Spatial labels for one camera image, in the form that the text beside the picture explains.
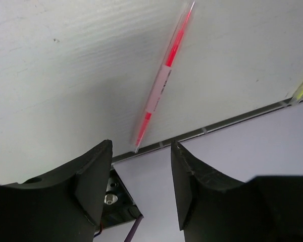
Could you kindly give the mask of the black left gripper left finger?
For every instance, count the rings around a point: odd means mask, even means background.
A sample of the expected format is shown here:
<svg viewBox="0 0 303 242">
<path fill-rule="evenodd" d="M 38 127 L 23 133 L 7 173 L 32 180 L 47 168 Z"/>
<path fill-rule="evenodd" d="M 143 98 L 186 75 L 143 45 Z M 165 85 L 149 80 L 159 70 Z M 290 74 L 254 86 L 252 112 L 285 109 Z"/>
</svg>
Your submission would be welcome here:
<svg viewBox="0 0 303 242">
<path fill-rule="evenodd" d="M 113 145 L 26 182 L 0 185 L 0 241 L 93 241 L 102 217 Z"/>
</svg>

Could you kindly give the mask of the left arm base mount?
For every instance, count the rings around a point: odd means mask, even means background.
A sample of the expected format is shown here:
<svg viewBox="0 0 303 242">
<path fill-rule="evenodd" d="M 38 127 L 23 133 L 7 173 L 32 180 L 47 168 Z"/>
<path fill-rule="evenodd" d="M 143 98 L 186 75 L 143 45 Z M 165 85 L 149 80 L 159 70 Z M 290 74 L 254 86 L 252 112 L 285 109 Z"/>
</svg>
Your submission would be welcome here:
<svg viewBox="0 0 303 242">
<path fill-rule="evenodd" d="M 104 198 L 100 225 L 94 237 L 99 236 L 107 228 L 133 221 L 134 223 L 125 238 L 125 241 L 132 241 L 142 219 L 143 214 L 129 194 L 116 170 L 112 169 Z"/>
</svg>

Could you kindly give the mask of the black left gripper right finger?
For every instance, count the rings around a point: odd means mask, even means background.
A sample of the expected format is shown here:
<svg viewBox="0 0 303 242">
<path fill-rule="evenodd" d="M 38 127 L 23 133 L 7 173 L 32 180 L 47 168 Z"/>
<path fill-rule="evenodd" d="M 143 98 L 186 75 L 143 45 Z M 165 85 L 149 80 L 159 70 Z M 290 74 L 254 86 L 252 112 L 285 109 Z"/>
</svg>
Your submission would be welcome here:
<svg viewBox="0 0 303 242">
<path fill-rule="evenodd" d="M 179 228 L 186 241 L 303 241 L 303 176 L 229 177 L 171 144 Z"/>
</svg>

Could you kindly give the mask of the pink thin pen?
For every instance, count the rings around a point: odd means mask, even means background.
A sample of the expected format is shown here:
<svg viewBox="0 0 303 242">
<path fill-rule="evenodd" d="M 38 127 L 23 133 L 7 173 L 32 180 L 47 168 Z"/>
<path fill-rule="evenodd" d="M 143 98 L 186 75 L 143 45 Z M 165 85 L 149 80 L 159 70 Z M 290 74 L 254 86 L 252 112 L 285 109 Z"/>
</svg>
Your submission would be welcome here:
<svg viewBox="0 0 303 242">
<path fill-rule="evenodd" d="M 169 76 L 172 72 L 173 62 L 179 51 L 180 45 L 184 38 L 184 34 L 189 24 L 189 20 L 192 16 L 194 6 L 195 1 L 187 1 L 183 8 L 182 14 L 176 24 L 175 30 L 172 34 L 171 40 L 154 79 L 146 103 L 143 107 L 139 120 L 135 125 L 132 134 L 133 153 L 138 152 L 143 141 L 144 135 L 148 129 L 150 120 L 160 102 L 161 96 L 164 92 Z"/>
</svg>

